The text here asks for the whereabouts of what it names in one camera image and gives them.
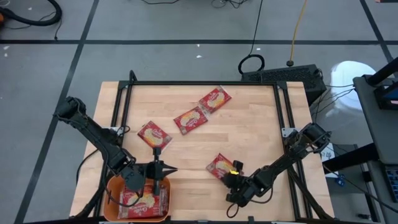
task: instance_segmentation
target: floor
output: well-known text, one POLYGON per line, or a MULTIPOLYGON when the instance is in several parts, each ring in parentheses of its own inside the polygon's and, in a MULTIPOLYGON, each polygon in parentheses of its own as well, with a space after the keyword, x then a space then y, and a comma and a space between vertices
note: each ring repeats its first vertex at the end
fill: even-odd
MULTIPOLYGON (((266 68, 285 66, 303 1, 264 0, 254 51, 264 56, 266 68)), ((93 115, 101 82, 125 80, 130 69, 140 80, 239 80, 237 66, 250 51, 260 5, 260 0, 239 9, 215 9, 211 0, 57 2, 63 9, 58 42, 53 40, 58 25, 0 30, 4 223, 69 215, 86 140, 52 119, 59 100, 78 96, 93 115)), ((6 7, 32 19, 53 11, 41 0, 10 0, 6 7)), ((345 60, 380 69, 398 56, 397 11, 396 3, 374 0, 308 0, 295 65, 316 64, 326 82, 332 66, 345 60)), ((23 24, 9 21, 6 26, 23 24)), ((249 61, 243 70, 258 66, 249 61)), ((344 203, 352 197, 332 194, 342 220, 355 220, 354 214, 366 209, 344 203)))

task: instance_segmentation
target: black floor stripe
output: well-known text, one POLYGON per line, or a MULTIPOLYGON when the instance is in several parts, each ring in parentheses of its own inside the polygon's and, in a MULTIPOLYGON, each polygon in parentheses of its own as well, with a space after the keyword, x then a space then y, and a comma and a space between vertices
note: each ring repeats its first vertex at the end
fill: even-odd
MULTIPOLYGON (((398 40, 389 41, 398 45, 398 40)), ((0 44, 79 44, 80 40, 0 40, 0 44)), ((96 45, 251 44, 252 40, 84 40, 96 45)), ((290 45, 291 40, 256 40, 255 44, 290 45)), ((296 45, 378 45, 378 40, 296 40, 296 45)))
MULTIPOLYGON (((255 44, 290 45, 291 40, 256 40, 255 44)), ((98 45, 252 44, 252 40, 86 40, 98 45)), ((296 40, 296 45, 377 45, 377 40, 296 40)))
MULTIPOLYGON (((75 56, 73 57, 72 63, 70 65, 69 72, 66 77, 65 83, 63 84, 63 88, 62 88, 60 97, 58 99, 57 106, 60 104, 60 102, 62 102, 67 97, 67 93, 69 91, 69 87, 72 82, 72 78, 75 74, 75 70, 76 70, 76 67, 79 62, 81 51, 83 50, 84 40, 87 38, 88 31, 90 29, 90 25, 93 22, 93 18, 94 18, 94 14, 95 14, 95 11, 96 11, 96 8, 98 5, 98 1, 99 0, 94 0, 93 5, 91 7, 90 14, 87 18, 85 28, 84 28, 83 33, 80 38, 80 43, 76 49, 75 56)), ((14 223, 20 224, 20 223, 24 222, 26 212, 29 208, 30 201, 32 200, 32 196, 33 196, 34 190, 36 188, 37 181, 39 180, 40 173, 41 173, 43 165, 44 165, 45 158, 47 157, 47 153, 50 148, 50 143, 54 136, 55 128, 57 127, 57 123, 58 123, 57 119, 55 119, 53 117, 51 119, 49 129, 47 130, 47 134, 45 135, 45 139, 44 139, 42 148, 40 150, 39 157, 36 161, 36 165, 34 167, 33 174, 30 177, 29 184, 26 188, 24 198, 22 199, 22 202, 19 207, 17 217, 16 217, 14 223)))
POLYGON ((374 34, 376 35, 377 40, 380 43, 381 49, 384 53, 384 56, 386 57, 388 62, 391 62, 393 60, 392 55, 387 47, 386 41, 384 41, 383 36, 381 35, 381 32, 379 28, 377 27, 376 21, 374 20, 372 13, 369 9, 368 4, 366 4, 365 0, 359 0, 361 2, 361 5, 363 7, 363 10, 365 11, 366 17, 369 20, 369 23, 371 24, 371 27, 373 29, 374 34))
POLYGON ((79 44, 80 40, 0 40, 0 44, 79 44))

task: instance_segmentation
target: black metal frame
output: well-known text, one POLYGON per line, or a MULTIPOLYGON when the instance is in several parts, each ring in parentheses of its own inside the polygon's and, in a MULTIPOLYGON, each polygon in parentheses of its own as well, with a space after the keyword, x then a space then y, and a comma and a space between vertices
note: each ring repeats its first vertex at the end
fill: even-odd
MULTIPOLYGON (((129 74, 129 80, 128 81, 119 81, 118 85, 118 91, 116 93, 116 101, 113 109, 113 115, 112 115, 112 120, 111 120, 111 126, 116 126, 117 120, 118 120, 118 114, 120 110, 120 104, 121 104, 121 97, 124 89, 127 89, 126 91, 126 97, 124 101, 124 108, 123 108, 123 115, 121 118, 121 126, 125 126, 127 123, 127 115, 129 111, 129 105, 130 105, 130 99, 131 99, 131 94, 132 94, 132 86, 133 85, 253 85, 253 86, 272 86, 273 91, 274 91, 274 96, 275 96, 275 104, 276 104, 276 110, 278 114, 278 120, 279 120, 279 126, 280 126, 280 135, 281 135, 281 141, 283 141, 283 134, 282 134, 282 128, 285 127, 284 123, 284 117, 282 113, 282 105, 280 103, 280 96, 279 96, 279 88, 282 89, 282 92, 284 94, 284 101, 286 105, 286 112, 287 112, 287 117, 289 120, 289 126, 291 128, 294 128, 294 119, 293 119, 293 112, 292 112, 292 107, 290 105, 290 98, 289 98, 289 92, 287 88, 286 82, 244 82, 244 81, 232 81, 232 82, 224 82, 224 81, 138 81, 134 72, 130 71, 129 74)), ((123 144, 123 137, 121 137, 120 145, 123 144)), ((297 171, 298 175, 300 177, 300 180, 306 185, 305 181, 305 176, 304 176, 304 170, 303 170, 303 165, 300 162, 297 163, 297 171)), ((100 178, 100 183, 103 181, 103 178, 106 178, 106 174, 108 173, 108 170, 105 165, 102 167, 101 171, 101 178, 100 178)), ((305 213, 306 213, 306 218, 301 217, 300 215, 300 208, 299 208, 299 202, 297 199, 297 192, 295 188, 295 182, 289 176, 289 187, 290 187, 290 194, 292 197, 292 206, 293 206, 293 211, 294 211, 294 217, 295 221, 294 222, 304 222, 304 223, 316 223, 316 224, 360 224, 356 222, 346 222, 346 221, 339 221, 339 220, 321 220, 321 219, 316 219, 312 217, 312 208, 310 204, 308 203, 308 200, 304 197, 303 195, 303 202, 305 205, 305 213)), ((99 223, 105 221, 104 217, 100 216, 100 211, 101 211, 101 205, 102 205, 102 197, 98 200, 98 203, 96 204, 96 207, 94 209, 94 214, 93 217, 91 218, 72 218, 68 220, 53 220, 53 221, 47 221, 47 222, 35 222, 35 223, 46 223, 46 224, 60 224, 60 223, 99 223)), ((187 221, 172 221, 171 217, 167 217, 166 220, 160 222, 164 224, 192 224, 192 223, 212 223, 212 224, 255 224, 255 223, 262 223, 262 224, 271 224, 275 223, 272 221, 255 221, 254 217, 248 217, 247 221, 211 221, 211 220, 187 220, 187 221)))
MULTIPOLYGON (((279 126, 280 126, 280 133, 281 133, 281 141, 283 141, 282 137, 282 128, 285 127, 284 123, 284 118, 283 118, 283 113, 282 113, 282 106, 280 103, 280 98, 279 98, 279 87, 283 87, 284 91, 284 99, 285 99, 285 104, 287 108, 287 114, 288 114, 288 119, 289 119, 289 126, 294 127, 294 121, 293 121, 293 114, 292 114, 292 108, 290 105, 290 100, 289 100, 289 94, 287 93, 287 85, 286 82, 242 82, 242 81, 138 81, 134 72, 130 71, 129 74, 129 80, 128 81, 119 81, 118 85, 118 92, 116 93, 116 101, 113 109, 113 115, 112 115, 112 120, 111 120, 111 126, 115 126, 118 120, 118 114, 119 114, 119 109, 120 109, 120 104, 121 104, 121 96, 122 92, 125 88, 127 88, 127 93, 126 93, 126 99, 124 101, 124 108, 123 108, 123 115, 121 118, 121 126, 125 126, 127 123, 127 115, 129 111, 129 103, 131 99, 131 94, 132 94, 132 86, 133 85, 264 85, 264 86, 272 86, 274 89, 274 95, 275 95, 275 103, 276 103, 276 108, 277 108, 277 114, 278 114, 278 119, 279 119, 279 126)), ((303 181, 305 184, 305 177, 304 177, 304 170, 302 167, 302 163, 300 162, 300 165, 297 166, 298 174, 300 176, 300 179, 303 181)), ((101 183, 104 178, 106 178, 107 174, 107 168, 105 165, 102 167, 101 171, 101 178, 99 182, 101 183)), ((293 206, 293 211, 294 211, 294 217, 297 220, 300 218, 300 209, 299 209, 299 201, 297 199, 297 192, 295 188, 295 184, 293 179, 289 176, 289 187, 290 187, 290 194, 292 197, 292 206, 293 206)), ((303 197, 304 205, 305 205, 305 210, 307 214, 307 218, 312 218, 312 213, 311 213, 311 208, 310 204, 307 202, 307 200, 303 197)), ((98 201, 96 204, 95 210, 94 210, 94 216, 99 216, 100 211, 101 211, 101 204, 102 204, 102 198, 101 200, 98 201)))

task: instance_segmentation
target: cable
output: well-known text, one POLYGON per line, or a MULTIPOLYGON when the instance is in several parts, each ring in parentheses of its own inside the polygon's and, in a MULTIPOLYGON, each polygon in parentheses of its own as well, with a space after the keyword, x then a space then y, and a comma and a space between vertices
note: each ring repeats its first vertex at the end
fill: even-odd
MULTIPOLYGON (((116 133, 119 133, 121 128, 123 128, 123 126, 119 127, 118 130, 116 131, 116 133)), ((124 134, 128 133, 130 130, 131 130, 130 126, 126 125, 124 127, 123 132, 117 137, 117 139, 121 138, 121 136, 123 136, 124 134)), ((98 152, 98 149, 95 149, 92 153, 90 153, 88 156, 86 156, 83 159, 83 161, 80 163, 79 167, 77 168, 77 172, 76 172, 76 184, 79 181, 80 169, 81 169, 82 165, 86 162, 87 159, 89 159, 91 156, 93 156, 97 152, 98 152)))
POLYGON ((60 25, 58 26, 57 30, 55 31, 54 40, 58 40, 57 34, 58 34, 58 30, 60 30, 61 26, 62 26, 62 17, 60 19, 60 25))
MULTIPOLYGON (((54 12, 51 12, 50 14, 48 14, 48 15, 46 15, 46 16, 41 17, 41 18, 39 19, 39 21, 42 21, 43 19, 52 16, 54 13, 56 13, 56 12, 54 11, 54 12)), ((18 29, 26 29, 26 28, 29 28, 29 27, 31 27, 31 26, 32 26, 32 25, 23 26, 23 27, 7 27, 7 26, 4 26, 4 28, 6 28, 6 29, 18 30, 18 29)))
POLYGON ((330 86, 330 85, 325 85, 327 87, 334 87, 334 88, 343 88, 343 87, 349 87, 349 86, 353 86, 354 84, 351 85, 345 85, 345 86, 330 86))
POLYGON ((18 22, 25 23, 25 24, 28 24, 28 25, 32 25, 32 26, 50 26, 52 24, 57 23, 61 19, 62 10, 61 10, 60 5, 55 0, 47 0, 47 1, 54 6, 56 13, 53 16, 53 18, 51 18, 49 20, 46 20, 46 21, 33 21, 33 20, 30 20, 30 19, 25 19, 25 18, 23 18, 21 16, 17 16, 10 9, 5 9, 5 8, 2 8, 2 7, 0 7, 0 13, 4 17, 8 17, 8 18, 14 19, 14 20, 16 20, 18 22))
POLYGON ((240 2, 236 2, 236 1, 232 1, 232 0, 212 0, 211 1, 211 6, 213 6, 216 9, 222 8, 226 5, 227 2, 229 2, 235 9, 239 9, 239 7, 241 7, 241 5, 245 2, 247 2, 248 0, 241 0, 240 2), (217 6, 214 4, 214 2, 219 1, 221 4, 220 6, 217 6))
POLYGON ((179 0, 175 0, 172 2, 147 2, 146 0, 141 0, 143 2, 145 2, 146 4, 174 4, 176 2, 178 2, 179 0))
POLYGON ((254 202, 254 203, 259 203, 259 204, 264 205, 264 204, 268 203, 269 201, 271 201, 273 195, 274 195, 274 177, 272 177, 271 194, 270 194, 269 198, 267 200, 263 201, 263 202, 259 202, 259 201, 253 200, 253 199, 250 200, 250 201, 254 202))
POLYGON ((238 214, 239 205, 238 205, 238 207, 236 208, 235 214, 229 215, 229 210, 230 210, 230 209, 232 208, 232 206, 234 206, 234 205, 238 205, 238 204, 232 203, 232 204, 228 207, 228 209, 226 210, 226 216, 227 216, 228 218, 234 218, 234 217, 238 214))
POLYGON ((327 168, 325 165, 323 165, 323 168, 325 168, 327 171, 331 172, 332 174, 335 174, 338 177, 341 177, 342 179, 344 179, 345 181, 347 181, 348 183, 350 183, 352 186, 356 187, 358 190, 362 191, 364 194, 366 194, 367 196, 373 198, 374 200, 376 200, 377 202, 379 202, 381 205, 385 206, 386 208, 388 208, 389 210, 398 213, 398 210, 394 209, 393 207, 389 206, 388 204, 384 203, 382 200, 379 200, 377 197, 373 196, 372 194, 369 194, 368 192, 366 192, 365 190, 363 190, 361 187, 358 187, 356 184, 352 183, 352 181, 348 180, 346 177, 343 177, 341 175, 338 175, 334 172, 332 172, 329 168, 327 168))
POLYGON ((339 98, 341 98, 341 97, 343 97, 343 96, 345 96, 345 95, 351 93, 353 90, 354 90, 354 89, 346 90, 346 91, 348 91, 347 93, 345 93, 345 94, 343 94, 343 95, 337 97, 335 100, 333 100, 332 102, 330 102, 328 105, 324 106, 320 111, 317 111, 317 114, 318 114, 318 113, 321 113, 324 109, 326 109, 328 106, 330 106, 330 105, 331 105, 332 103, 334 103, 336 100, 338 100, 339 98))
POLYGON ((80 175, 80 169, 82 165, 86 162, 87 159, 89 159, 91 156, 93 156, 96 152, 98 152, 98 149, 95 149, 93 152, 91 152, 88 156, 86 156, 83 161, 80 163, 79 167, 77 168, 76 171, 76 184, 79 181, 79 175, 80 175))
POLYGON ((7 2, 7 3, 3 4, 3 5, 0 5, 0 7, 6 7, 6 6, 8 6, 11 3, 10 0, 0 0, 0 2, 7 2))
POLYGON ((262 70, 264 69, 264 67, 266 66, 266 63, 265 63, 265 60, 264 60, 264 57, 263 57, 263 56, 258 55, 258 54, 253 54, 253 55, 251 54, 252 51, 253 51, 254 42, 256 41, 257 28, 258 28, 258 26, 259 26, 259 20, 260 20, 260 15, 261 15, 261 9, 262 9, 262 0, 261 0, 261 3, 260 3, 259 13, 258 13, 258 16, 257 16, 256 29, 254 30, 254 37, 253 37, 253 41, 252 41, 252 43, 251 43, 250 53, 249 53, 248 56, 246 56, 244 59, 242 59, 242 61, 241 61, 241 62, 239 63, 239 65, 238 65, 238 71, 239 71, 239 73, 240 73, 241 75, 243 75, 243 72, 242 72, 242 64, 243 64, 247 59, 249 59, 249 58, 256 57, 256 58, 258 58, 258 59, 261 60, 261 66, 260 66, 260 68, 259 68, 257 71, 262 71, 262 70))
POLYGON ((303 4, 303 7, 301 8, 300 16, 298 17, 298 20, 297 20, 297 23, 296 23, 296 27, 294 28, 293 39, 292 39, 292 46, 291 46, 291 48, 290 48, 290 60, 286 62, 286 65, 287 65, 288 67, 291 67, 291 66, 294 65, 294 62, 293 62, 294 42, 295 42, 295 40, 296 40, 297 28, 299 28, 299 24, 300 24, 300 22, 301 22, 301 18, 302 18, 303 15, 304 15, 304 10, 305 10, 305 6, 307 5, 307 1, 308 1, 308 0, 304 0, 304 4, 303 4))

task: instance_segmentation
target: snack packet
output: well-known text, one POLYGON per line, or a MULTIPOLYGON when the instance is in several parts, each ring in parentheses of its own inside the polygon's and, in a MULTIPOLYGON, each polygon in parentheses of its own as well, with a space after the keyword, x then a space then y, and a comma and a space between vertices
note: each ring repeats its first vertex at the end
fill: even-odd
MULTIPOLYGON (((139 201, 129 208, 119 206, 118 219, 123 218, 149 218, 161 217, 166 215, 169 209, 169 201, 167 189, 164 185, 160 185, 160 194, 153 194, 153 185, 145 185, 144 195, 139 201)), ((124 186, 120 193, 120 202, 130 205, 137 200, 138 196, 135 192, 124 186)))
POLYGON ((151 148, 159 147, 163 150, 168 143, 172 140, 172 137, 164 132, 154 122, 149 121, 137 135, 144 140, 151 148))
POLYGON ((230 170, 235 170, 235 168, 233 167, 231 161, 219 153, 216 159, 214 159, 211 164, 207 165, 206 170, 211 172, 217 179, 221 180, 225 174, 227 174, 230 170))
POLYGON ((231 96, 228 95, 224 88, 218 86, 201 100, 199 100, 199 105, 212 114, 230 99, 231 96))
POLYGON ((181 133, 184 135, 191 130, 199 127, 200 125, 206 123, 207 118, 204 112, 199 108, 199 106, 197 106, 194 109, 175 118, 174 122, 180 129, 181 133))

